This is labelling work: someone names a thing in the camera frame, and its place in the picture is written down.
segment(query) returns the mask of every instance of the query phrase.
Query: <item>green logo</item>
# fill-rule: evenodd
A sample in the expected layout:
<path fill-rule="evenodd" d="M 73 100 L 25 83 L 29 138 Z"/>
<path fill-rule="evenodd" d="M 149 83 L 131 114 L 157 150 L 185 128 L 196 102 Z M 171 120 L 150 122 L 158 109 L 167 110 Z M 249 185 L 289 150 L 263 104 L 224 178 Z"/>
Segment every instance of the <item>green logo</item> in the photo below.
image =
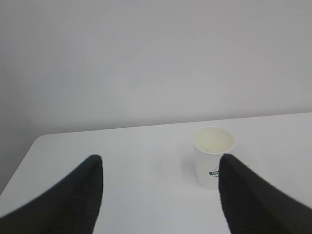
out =
<path fill-rule="evenodd" d="M 209 172 L 209 175 L 211 175 L 211 176 L 215 176 L 215 175 L 219 175 L 219 171 L 216 171 L 216 172 Z"/>

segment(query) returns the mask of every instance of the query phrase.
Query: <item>paper cup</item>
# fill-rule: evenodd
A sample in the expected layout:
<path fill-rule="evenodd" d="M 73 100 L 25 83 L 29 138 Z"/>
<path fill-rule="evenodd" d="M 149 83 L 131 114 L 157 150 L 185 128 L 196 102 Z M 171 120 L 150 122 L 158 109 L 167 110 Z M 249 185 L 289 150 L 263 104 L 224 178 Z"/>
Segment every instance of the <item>paper cup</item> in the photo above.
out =
<path fill-rule="evenodd" d="M 233 136 L 222 128 L 205 127 L 195 132 L 192 141 L 199 183 L 206 189 L 217 190 L 219 162 L 234 147 Z"/>

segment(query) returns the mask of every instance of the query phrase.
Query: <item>white wall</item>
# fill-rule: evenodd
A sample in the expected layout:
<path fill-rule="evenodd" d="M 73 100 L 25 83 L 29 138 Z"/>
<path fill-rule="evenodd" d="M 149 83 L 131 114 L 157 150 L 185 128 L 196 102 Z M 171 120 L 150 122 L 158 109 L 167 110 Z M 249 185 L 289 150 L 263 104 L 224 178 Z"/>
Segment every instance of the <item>white wall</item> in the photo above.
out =
<path fill-rule="evenodd" d="M 2 0 L 38 135 L 312 111 L 305 0 Z"/>
<path fill-rule="evenodd" d="M 0 56 L 0 194 L 38 136 L 28 122 L 22 92 L 5 64 Z"/>

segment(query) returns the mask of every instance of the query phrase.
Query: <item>tabletop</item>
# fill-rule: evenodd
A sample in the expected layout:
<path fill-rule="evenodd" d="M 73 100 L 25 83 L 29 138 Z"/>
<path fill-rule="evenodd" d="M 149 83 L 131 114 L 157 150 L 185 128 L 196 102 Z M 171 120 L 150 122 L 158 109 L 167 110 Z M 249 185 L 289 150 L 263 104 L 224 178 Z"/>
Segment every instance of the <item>tabletop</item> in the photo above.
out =
<path fill-rule="evenodd" d="M 229 234 L 218 191 L 195 176 L 191 137 L 205 126 L 230 131 L 232 154 L 312 207 L 312 113 L 305 113 L 41 136 L 0 196 L 0 216 L 98 154 L 104 191 L 94 234 Z"/>

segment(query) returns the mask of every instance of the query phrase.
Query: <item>cup rim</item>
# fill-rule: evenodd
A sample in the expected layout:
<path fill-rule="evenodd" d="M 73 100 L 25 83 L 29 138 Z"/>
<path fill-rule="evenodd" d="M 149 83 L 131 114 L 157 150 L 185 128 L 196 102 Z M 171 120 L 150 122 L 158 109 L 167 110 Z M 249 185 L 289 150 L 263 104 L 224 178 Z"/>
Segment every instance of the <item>cup rim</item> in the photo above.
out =
<path fill-rule="evenodd" d="M 203 151 L 203 150 L 201 150 L 200 148 L 198 148 L 198 147 L 196 146 L 196 144 L 194 143 L 194 137 L 195 137 L 196 133 L 198 133 L 198 132 L 201 131 L 202 129 L 206 129 L 206 128 L 218 128 L 218 129 L 221 129 L 221 130 L 223 130 L 224 132 L 228 133 L 228 134 L 233 138 L 233 144 L 232 144 L 232 146 L 231 146 L 230 148 L 228 148 L 228 149 L 222 151 L 222 152 L 219 152 L 219 153 L 209 153 L 209 152 L 207 152 L 207 151 Z M 223 154 L 226 154 L 226 153 L 228 153 L 229 151 L 231 151 L 231 150 L 233 149 L 233 147 L 234 147 L 234 145 L 235 145 L 235 139 L 234 139 L 233 134 L 232 134 L 230 131 L 228 131 L 228 130 L 222 128 L 222 127 L 209 126 L 209 127 L 201 127 L 201 128 L 197 129 L 197 130 L 194 132 L 194 134 L 193 134 L 193 136 L 192 136 L 192 144 L 193 144 L 193 146 L 194 146 L 197 150 L 201 151 L 201 152 L 204 153 L 204 154 L 207 154 L 207 155 L 223 155 Z"/>

